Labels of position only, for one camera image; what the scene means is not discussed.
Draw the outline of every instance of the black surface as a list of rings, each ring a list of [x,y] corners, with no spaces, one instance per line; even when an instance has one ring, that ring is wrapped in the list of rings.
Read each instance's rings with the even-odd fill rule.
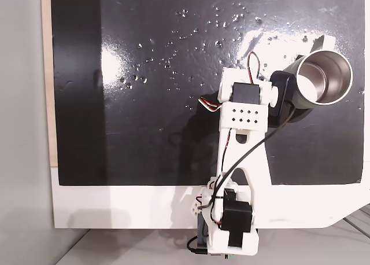
[[[52,19],[61,185],[206,184],[219,112],[197,98],[249,50],[269,78],[323,33],[353,66],[353,87],[266,144],[272,183],[361,179],[364,0],[52,0]]]

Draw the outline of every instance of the stainless steel cup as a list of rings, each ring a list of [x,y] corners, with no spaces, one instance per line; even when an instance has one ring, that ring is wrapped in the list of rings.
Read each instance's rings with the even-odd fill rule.
[[[332,50],[313,51],[284,71],[297,77],[298,88],[293,95],[297,109],[334,104],[346,96],[353,81],[348,60]]]

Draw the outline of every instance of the water droplet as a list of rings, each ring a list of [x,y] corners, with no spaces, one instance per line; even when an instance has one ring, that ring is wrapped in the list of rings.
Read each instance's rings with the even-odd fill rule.
[[[221,41],[216,41],[215,45],[216,45],[216,47],[218,47],[220,49],[222,48],[222,42]]]
[[[232,21],[233,22],[238,22],[239,21],[239,15],[238,14],[233,15]]]

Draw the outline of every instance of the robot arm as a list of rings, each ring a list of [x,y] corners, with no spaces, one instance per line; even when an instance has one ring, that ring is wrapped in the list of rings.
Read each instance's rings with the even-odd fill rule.
[[[333,44],[331,37],[319,38],[311,53],[284,72],[274,72],[268,82],[253,79],[247,70],[224,69],[218,96],[222,106],[217,174],[202,189],[201,206],[192,207],[202,253],[255,255],[257,229],[327,227],[370,202],[368,181],[271,184],[264,142],[310,109],[340,101],[352,85],[347,59],[325,47],[324,41]],[[322,81],[312,78],[305,65],[324,72]],[[268,126],[276,129],[265,137]],[[245,142],[238,142],[237,135]],[[243,170],[248,186],[232,181],[236,168]]]

